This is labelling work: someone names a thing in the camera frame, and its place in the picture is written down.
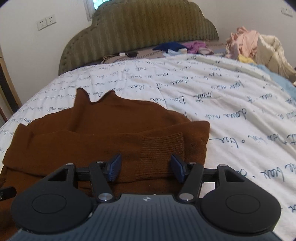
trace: white wall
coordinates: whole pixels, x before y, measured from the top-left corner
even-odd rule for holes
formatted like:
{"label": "white wall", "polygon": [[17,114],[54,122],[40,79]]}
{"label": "white wall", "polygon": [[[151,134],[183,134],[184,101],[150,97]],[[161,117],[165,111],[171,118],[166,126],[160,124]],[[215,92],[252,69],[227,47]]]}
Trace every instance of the white wall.
{"label": "white wall", "polygon": [[231,32],[244,26],[261,34],[275,35],[281,41],[288,62],[296,67],[296,11],[283,15],[281,7],[292,9],[284,0],[192,0],[215,25],[225,42]]}
{"label": "white wall", "polygon": [[[36,21],[55,14],[41,31]],[[58,76],[69,40],[90,26],[82,0],[9,0],[0,8],[0,45],[22,103]]]}

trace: knit fabric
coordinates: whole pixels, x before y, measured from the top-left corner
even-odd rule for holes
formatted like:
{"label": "knit fabric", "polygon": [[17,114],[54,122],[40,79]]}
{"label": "knit fabric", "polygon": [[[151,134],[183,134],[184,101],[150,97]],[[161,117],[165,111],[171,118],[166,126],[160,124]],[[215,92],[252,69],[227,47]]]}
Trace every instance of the knit fabric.
{"label": "knit fabric", "polygon": [[[93,103],[79,88],[73,108],[19,124],[3,160],[0,186],[20,193],[66,163],[86,167],[120,153],[121,172],[111,184],[115,195],[177,193],[181,185],[170,170],[170,156],[204,164],[209,128],[206,121],[190,122],[156,103],[123,99],[114,91]],[[78,186],[91,195],[89,182]],[[0,240],[16,232],[12,201],[0,203]]]}

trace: light blue blanket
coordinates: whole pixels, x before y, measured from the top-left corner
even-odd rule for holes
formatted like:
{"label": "light blue blanket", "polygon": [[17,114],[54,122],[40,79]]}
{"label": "light blue blanket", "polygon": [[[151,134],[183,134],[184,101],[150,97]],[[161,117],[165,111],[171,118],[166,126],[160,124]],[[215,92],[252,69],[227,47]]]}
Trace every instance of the light blue blanket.
{"label": "light blue blanket", "polygon": [[263,70],[265,73],[269,74],[270,77],[278,83],[295,101],[296,101],[296,87],[286,78],[271,72],[266,66],[264,65],[256,65],[251,64],[252,66],[258,67],[259,69]]}

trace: ribbed cuff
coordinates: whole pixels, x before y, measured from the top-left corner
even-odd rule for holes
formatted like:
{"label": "ribbed cuff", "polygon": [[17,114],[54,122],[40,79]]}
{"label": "ribbed cuff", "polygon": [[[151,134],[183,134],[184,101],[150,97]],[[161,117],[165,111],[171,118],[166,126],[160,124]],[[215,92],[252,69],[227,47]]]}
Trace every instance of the ribbed cuff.
{"label": "ribbed cuff", "polygon": [[170,156],[175,153],[184,159],[183,134],[165,137],[143,137],[135,181],[172,176]]}

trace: white duvet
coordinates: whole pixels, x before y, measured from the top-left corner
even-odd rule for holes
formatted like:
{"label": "white duvet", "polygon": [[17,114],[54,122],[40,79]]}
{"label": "white duvet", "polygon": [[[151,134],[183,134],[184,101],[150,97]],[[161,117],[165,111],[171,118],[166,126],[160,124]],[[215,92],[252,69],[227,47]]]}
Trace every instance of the white duvet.
{"label": "white duvet", "polygon": [[[209,121],[205,167],[227,164],[274,195],[282,207],[275,233],[286,241],[296,237],[296,103],[269,75],[231,59],[191,54],[82,67],[44,87],[0,129],[1,160],[19,123],[72,107],[78,87],[93,102],[115,90],[191,121]],[[205,183],[201,196],[211,189]]]}

